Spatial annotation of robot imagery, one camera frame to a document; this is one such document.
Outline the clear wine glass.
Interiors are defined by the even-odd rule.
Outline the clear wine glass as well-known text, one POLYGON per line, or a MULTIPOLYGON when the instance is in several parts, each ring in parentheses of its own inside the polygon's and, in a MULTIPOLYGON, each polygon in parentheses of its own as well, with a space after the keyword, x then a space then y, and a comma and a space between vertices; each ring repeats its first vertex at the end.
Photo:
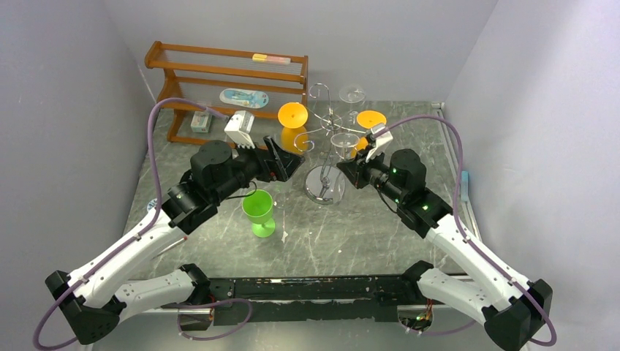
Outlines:
POLYGON ((356 124, 356 117, 359 114, 359 105, 366 98, 365 90, 358 84, 349 84, 340 88, 339 98, 342 102, 346 102, 349 105, 348 111, 344 114, 346 123, 354 126, 356 124))

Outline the orange plastic goblet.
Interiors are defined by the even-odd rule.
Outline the orange plastic goblet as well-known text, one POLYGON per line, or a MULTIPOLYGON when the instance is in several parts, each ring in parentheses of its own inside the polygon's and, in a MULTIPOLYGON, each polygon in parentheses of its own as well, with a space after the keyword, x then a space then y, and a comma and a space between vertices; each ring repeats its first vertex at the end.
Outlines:
POLYGON ((298 102, 288 102, 278 111, 278 121, 282 125, 281 147, 289 152, 302 154, 308 148, 307 129, 308 111, 298 102))
MULTIPOLYGON (((371 129, 378 124, 386 125, 387 119, 385 115, 375 110, 364 110, 357 114, 356 122, 360 127, 364 129, 371 129)), ((356 156, 356 153, 363 150, 368 145, 368 141, 364 137, 360 137, 358 144, 352 150, 352 156, 356 156)))

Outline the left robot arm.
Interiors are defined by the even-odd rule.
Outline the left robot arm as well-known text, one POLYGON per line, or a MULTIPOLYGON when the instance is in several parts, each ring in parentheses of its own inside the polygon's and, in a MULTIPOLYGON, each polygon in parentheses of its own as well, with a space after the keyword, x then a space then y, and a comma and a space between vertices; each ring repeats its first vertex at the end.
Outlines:
POLYGON ((303 164, 300 154, 264 137, 265 146, 204 143, 180 182, 159 192, 156 205, 97 258, 45 280, 54 308, 64 315, 80 344, 93 344, 130 317, 160 306, 208 308, 216 303, 210 281, 194 264, 164 276, 131 277, 165 248, 217 215, 223 201, 253 181, 288 181, 303 164))

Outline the green plastic goblet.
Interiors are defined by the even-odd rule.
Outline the green plastic goblet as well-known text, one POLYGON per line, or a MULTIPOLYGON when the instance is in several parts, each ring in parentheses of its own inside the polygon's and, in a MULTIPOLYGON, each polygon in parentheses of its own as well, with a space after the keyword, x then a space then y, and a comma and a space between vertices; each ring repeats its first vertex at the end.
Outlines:
POLYGON ((247 195, 243 199, 242 209, 252 224, 252 232, 257 237, 267 238, 275 232, 273 198, 268 192, 258 189, 247 195))

